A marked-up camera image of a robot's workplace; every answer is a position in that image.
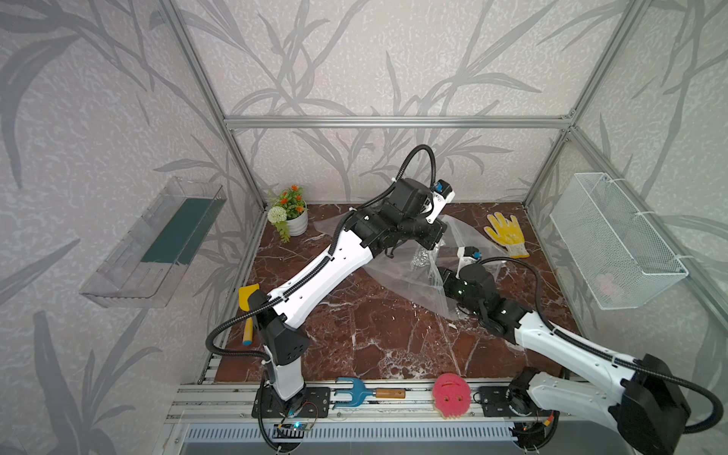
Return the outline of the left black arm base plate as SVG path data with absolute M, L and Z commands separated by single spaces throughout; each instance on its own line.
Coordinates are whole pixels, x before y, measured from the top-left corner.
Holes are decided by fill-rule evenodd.
M 257 390 L 251 415 L 253 418 L 326 418 L 331 403 L 331 389 L 305 387 L 289 400 L 283 400 L 269 385 Z

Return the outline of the black plaid shirt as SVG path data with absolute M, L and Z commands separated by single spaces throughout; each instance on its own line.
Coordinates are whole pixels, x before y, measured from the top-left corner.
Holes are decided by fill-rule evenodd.
M 416 252 L 413 254 L 413 259 L 411 260 L 411 267 L 413 269 L 430 267 L 436 262 L 436 258 L 436 249 L 427 250 L 424 248 L 417 248 Z

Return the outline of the clear plastic vacuum bag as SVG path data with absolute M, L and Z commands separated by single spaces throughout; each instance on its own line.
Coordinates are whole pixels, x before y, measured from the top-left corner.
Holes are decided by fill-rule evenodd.
M 364 265 L 366 271 L 381 286 L 394 294 L 416 303 L 448 320 L 462 320 L 464 312 L 456 301 L 446 297 L 439 269 L 458 269 L 462 248 L 477 248 L 483 257 L 501 256 L 505 250 L 493 243 L 467 223 L 450 215 L 442 215 L 447 231 L 433 250 L 409 241 L 394 252 L 392 258 L 379 254 Z

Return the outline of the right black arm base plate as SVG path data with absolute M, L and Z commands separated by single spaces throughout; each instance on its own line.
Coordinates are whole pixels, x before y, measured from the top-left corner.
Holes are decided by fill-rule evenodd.
M 508 386 L 483 386 L 476 394 L 485 417 L 545 420 L 552 412 L 540 409 L 527 392 Z

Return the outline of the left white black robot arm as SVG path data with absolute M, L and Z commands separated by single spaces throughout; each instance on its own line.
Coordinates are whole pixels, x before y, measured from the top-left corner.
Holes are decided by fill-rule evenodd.
M 267 369 L 265 383 L 280 400 L 300 396 L 305 388 L 301 357 L 310 345 L 301 326 L 323 298 L 380 254 L 392 256 L 409 241 L 432 250 L 442 239 L 447 226 L 438 217 L 454 193 L 436 173 L 432 148 L 415 146 L 392 184 L 343 215 L 330 246 L 297 275 L 268 293 L 255 286 L 243 288 L 248 309 L 214 328 L 206 338 L 207 350 L 216 356 L 259 358 Z M 216 345 L 223 332 L 246 322 L 253 322 L 262 350 L 236 351 Z

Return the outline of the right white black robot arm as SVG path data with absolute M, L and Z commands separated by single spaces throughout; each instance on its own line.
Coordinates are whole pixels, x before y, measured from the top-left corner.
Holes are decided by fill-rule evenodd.
M 540 273 L 535 277 L 534 308 L 502 297 L 490 259 L 462 259 L 457 270 L 439 267 L 444 294 L 489 334 L 550 358 L 578 375 L 577 381 L 525 370 L 511 383 L 517 413 L 541 409 L 568 413 L 616 431 L 641 454 L 671 454 L 684 435 L 711 430 L 722 421 L 720 398 L 691 381 L 675 377 L 663 360 L 633 358 L 584 339 L 544 316 Z

